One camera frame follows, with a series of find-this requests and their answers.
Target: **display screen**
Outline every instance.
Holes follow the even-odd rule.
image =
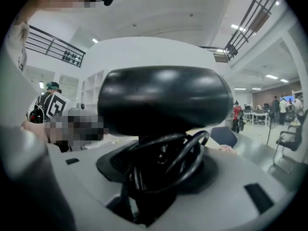
[[[291,99],[291,101],[294,103],[294,97],[293,96],[285,96],[284,99],[289,102],[289,100]]]

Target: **metal railing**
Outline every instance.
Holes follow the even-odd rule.
[[[29,27],[30,32],[26,41],[26,49],[42,53],[77,67],[81,66],[83,57],[86,54],[84,51],[34,26]]]
[[[239,49],[249,42],[271,15],[271,9],[277,0],[252,0],[240,25],[224,48],[200,46],[214,52],[216,62],[228,63],[237,55]]]

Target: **brown wall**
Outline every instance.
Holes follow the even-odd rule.
[[[269,90],[254,92],[252,93],[253,106],[256,107],[257,105],[260,105],[263,107],[263,104],[271,103],[274,99],[274,96],[277,96],[278,100],[282,95],[291,96],[292,90],[302,90],[300,81]]]

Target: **red shirt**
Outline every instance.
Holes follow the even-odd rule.
[[[238,115],[238,113],[239,113],[239,111],[240,111],[241,109],[242,109],[241,106],[234,107],[234,109],[233,109],[233,112],[234,112],[234,118],[233,118],[233,120],[237,120],[237,115]]]

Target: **desk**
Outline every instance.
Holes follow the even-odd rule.
[[[255,112],[251,112],[251,113],[244,113],[244,115],[252,115],[252,124],[254,125],[254,116],[265,116],[265,126],[266,126],[266,124],[267,124],[267,122],[268,122],[268,113],[262,113],[262,114],[258,114],[258,113],[255,113]]]

